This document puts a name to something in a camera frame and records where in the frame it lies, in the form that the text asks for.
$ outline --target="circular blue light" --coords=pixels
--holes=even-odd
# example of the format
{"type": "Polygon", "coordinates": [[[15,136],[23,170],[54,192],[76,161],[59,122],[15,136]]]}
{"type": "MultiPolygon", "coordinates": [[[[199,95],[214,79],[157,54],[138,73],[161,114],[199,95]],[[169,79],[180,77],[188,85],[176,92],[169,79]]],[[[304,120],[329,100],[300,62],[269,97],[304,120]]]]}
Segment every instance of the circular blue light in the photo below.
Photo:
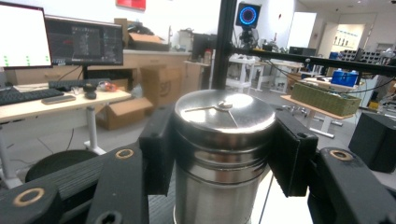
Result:
{"type": "Polygon", "coordinates": [[[257,18],[256,10],[254,10],[253,7],[244,7],[241,12],[239,13],[239,20],[244,23],[245,25],[250,25],[252,24],[257,18]],[[253,17],[249,20],[249,18],[245,18],[244,15],[245,13],[250,12],[253,17]]]}

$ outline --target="stainless steel canister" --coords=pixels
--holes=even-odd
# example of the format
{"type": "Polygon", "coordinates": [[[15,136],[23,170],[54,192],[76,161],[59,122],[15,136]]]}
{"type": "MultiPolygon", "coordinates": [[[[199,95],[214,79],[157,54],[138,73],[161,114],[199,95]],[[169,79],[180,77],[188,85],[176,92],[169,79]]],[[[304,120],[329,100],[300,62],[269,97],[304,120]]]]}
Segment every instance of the stainless steel canister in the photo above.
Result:
{"type": "Polygon", "coordinates": [[[275,112],[234,91],[196,91],[175,107],[177,224],[250,219],[267,166],[275,112]]]}

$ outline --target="computer mouse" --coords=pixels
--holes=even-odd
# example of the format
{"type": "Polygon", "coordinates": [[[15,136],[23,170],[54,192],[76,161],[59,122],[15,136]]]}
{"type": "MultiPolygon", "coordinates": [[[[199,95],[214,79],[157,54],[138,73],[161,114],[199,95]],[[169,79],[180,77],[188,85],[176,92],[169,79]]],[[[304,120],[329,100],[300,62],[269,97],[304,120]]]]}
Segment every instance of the computer mouse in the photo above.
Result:
{"type": "Polygon", "coordinates": [[[85,93],[85,98],[90,99],[90,100],[96,99],[96,92],[94,92],[94,91],[86,92],[85,93]]]}

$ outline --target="blue bin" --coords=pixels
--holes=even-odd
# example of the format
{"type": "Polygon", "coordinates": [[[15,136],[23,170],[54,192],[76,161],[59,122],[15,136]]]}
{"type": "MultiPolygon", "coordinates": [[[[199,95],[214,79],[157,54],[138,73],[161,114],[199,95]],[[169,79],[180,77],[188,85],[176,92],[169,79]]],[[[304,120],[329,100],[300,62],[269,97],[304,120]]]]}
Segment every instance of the blue bin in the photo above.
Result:
{"type": "Polygon", "coordinates": [[[338,52],[330,52],[329,59],[337,60],[338,52]]]}
{"type": "Polygon", "coordinates": [[[356,71],[344,72],[340,68],[332,73],[332,84],[353,87],[358,79],[356,71]]]}

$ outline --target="green box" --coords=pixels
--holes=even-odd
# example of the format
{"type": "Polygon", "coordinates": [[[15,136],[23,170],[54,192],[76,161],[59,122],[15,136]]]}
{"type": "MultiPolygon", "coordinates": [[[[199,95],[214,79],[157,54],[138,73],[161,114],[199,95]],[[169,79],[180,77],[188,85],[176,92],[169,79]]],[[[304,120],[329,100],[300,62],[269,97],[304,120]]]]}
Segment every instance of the green box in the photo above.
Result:
{"type": "Polygon", "coordinates": [[[360,98],[303,83],[294,84],[290,98],[341,117],[355,114],[361,103],[360,98]]]}

